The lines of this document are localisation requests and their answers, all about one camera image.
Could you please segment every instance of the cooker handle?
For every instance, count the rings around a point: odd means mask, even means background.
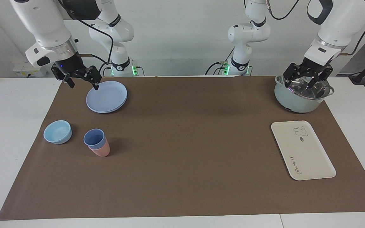
[[[331,86],[330,86],[330,91],[331,91],[331,93],[329,93],[328,96],[333,95],[335,93],[335,89],[333,87],[331,87]]]
[[[278,81],[278,78],[279,78],[279,77],[281,77],[281,76],[276,76],[276,77],[275,77],[275,82],[276,82],[277,84],[281,84],[281,85],[282,85],[282,83]]]

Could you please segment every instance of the bear illustration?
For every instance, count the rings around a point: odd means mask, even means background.
[[[308,136],[307,131],[304,127],[294,128],[294,131],[297,136]]]

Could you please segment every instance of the pink cup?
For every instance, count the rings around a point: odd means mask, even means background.
[[[108,156],[110,147],[104,132],[101,129],[92,129],[84,135],[84,143],[100,157]]]
[[[100,156],[100,157],[106,157],[108,156],[109,152],[110,152],[110,147],[109,147],[109,143],[108,140],[106,140],[105,144],[103,147],[101,147],[98,150],[94,150],[91,149],[90,147],[88,147],[92,152],[94,152],[96,155]]]

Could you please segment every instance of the plate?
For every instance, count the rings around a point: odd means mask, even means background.
[[[126,87],[116,81],[102,82],[99,89],[94,88],[87,94],[87,107],[100,114],[118,110],[126,102]]]

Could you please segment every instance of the green indicator light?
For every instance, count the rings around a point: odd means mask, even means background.
[[[230,66],[227,66],[227,68],[225,68],[225,71],[223,72],[223,74],[228,75],[229,74],[229,69],[230,69]]]
[[[132,66],[132,71],[133,71],[133,75],[138,74],[138,71],[136,70],[136,67],[135,66]]]

